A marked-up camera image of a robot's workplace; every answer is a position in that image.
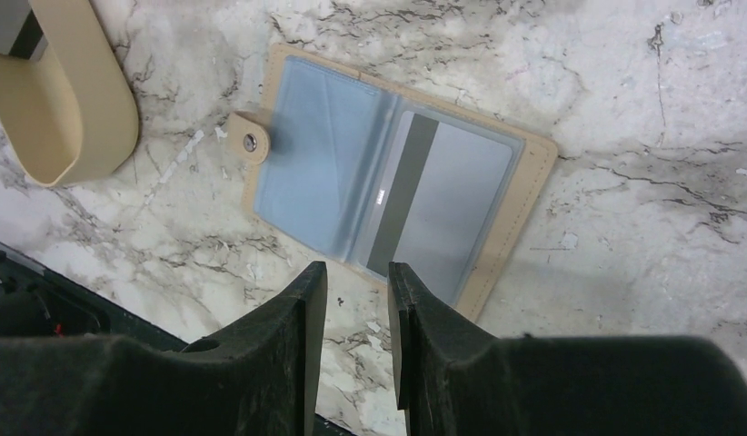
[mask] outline leather strap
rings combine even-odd
[[[269,154],[269,133],[253,119],[254,114],[232,112],[226,121],[226,142],[249,164],[261,164]]]

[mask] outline gray stripe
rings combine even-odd
[[[438,124],[437,120],[414,114],[411,128],[405,138],[403,154],[368,258],[368,269],[385,277],[387,264],[395,256],[395,250],[403,234],[405,219],[411,210],[413,196],[416,194],[419,179],[422,178],[424,164],[433,145]]]

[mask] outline card holder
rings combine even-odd
[[[245,210],[377,287],[387,263],[407,262],[476,319],[555,144],[286,45],[273,46],[262,98],[261,113],[229,120],[250,163]],[[244,152],[248,132],[268,150]]]

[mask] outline open wallet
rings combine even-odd
[[[256,114],[232,113],[245,210],[382,289],[406,262],[475,321],[556,144],[288,45]]]

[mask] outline marble surface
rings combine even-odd
[[[241,212],[224,120],[285,41],[559,143],[484,329],[704,335],[747,378],[747,0],[93,3],[139,145],[42,189],[0,125],[4,243],[187,341],[270,298],[319,256]],[[404,434],[385,295],[329,273],[317,410]]]

